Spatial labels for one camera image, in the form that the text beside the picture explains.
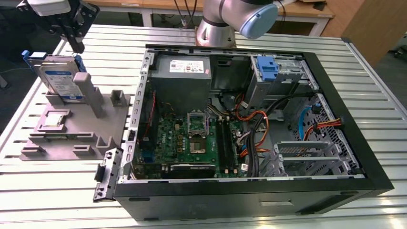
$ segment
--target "small chip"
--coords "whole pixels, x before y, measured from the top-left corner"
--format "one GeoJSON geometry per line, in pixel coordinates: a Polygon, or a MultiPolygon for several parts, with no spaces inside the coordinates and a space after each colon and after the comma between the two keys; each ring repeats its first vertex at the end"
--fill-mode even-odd
{"type": "Polygon", "coordinates": [[[64,116],[61,114],[48,114],[44,127],[58,127],[62,117],[64,116]]]}

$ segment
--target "red cable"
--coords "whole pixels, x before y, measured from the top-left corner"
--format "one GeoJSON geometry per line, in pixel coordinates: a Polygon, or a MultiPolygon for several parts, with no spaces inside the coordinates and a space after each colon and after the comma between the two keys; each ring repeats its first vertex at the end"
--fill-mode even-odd
{"type": "Polygon", "coordinates": [[[154,107],[154,92],[152,93],[152,108],[150,108],[150,112],[149,112],[149,117],[148,117],[148,123],[146,123],[146,129],[145,129],[145,133],[142,135],[142,139],[145,138],[146,136],[146,133],[148,133],[148,128],[149,128],[149,123],[150,123],[150,120],[152,120],[152,113],[153,113],[153,107],[154,107]]]}

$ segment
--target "blue drive bay latch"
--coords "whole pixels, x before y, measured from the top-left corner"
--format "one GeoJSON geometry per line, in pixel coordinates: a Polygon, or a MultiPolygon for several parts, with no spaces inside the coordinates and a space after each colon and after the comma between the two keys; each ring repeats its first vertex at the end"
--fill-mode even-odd
{"type": "Polygon", "coordinates": [[[257,68],[262,81],[273,81],[278,74],[278,65],[270,56],[257,56],[257,68]]]}

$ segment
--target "drive label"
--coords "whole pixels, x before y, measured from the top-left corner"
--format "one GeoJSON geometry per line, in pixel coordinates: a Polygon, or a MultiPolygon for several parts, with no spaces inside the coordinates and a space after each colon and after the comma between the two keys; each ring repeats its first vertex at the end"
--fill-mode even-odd
{"type": "Polygon", "coordinates": [[[80,100],[82,98],[78,86],[73,83],[72,72],[45,71],[45,76],[52,88],[64,100],[80,100]]]}

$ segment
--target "green motherboard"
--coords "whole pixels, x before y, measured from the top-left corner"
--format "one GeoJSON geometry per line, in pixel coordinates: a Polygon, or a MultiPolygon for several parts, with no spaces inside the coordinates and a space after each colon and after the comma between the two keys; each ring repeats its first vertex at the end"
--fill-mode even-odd
{"type": "MultiPolygon", "coordinates": [[[[237,170],[220,171],[217,155],[216,119],[206,120],[206,135],[188,137],[186,118],[164,117],[158,120],[157,142],[153,152],[142,152],[150,158],[145,161],[144,174],[148,179],[160,179],[160,165],[210,164],[216,166],[214,178],[238,177],[237,170]]],[[[204,129],[198,120],[190,120],[189,128],[204,129]]],[[[237,121],[229,121],[230,142],[236,141],[236,133],[241,130],[237,121]]],[[[237,155],[233,147],[233,161],[237,164],[237,155]]]]}

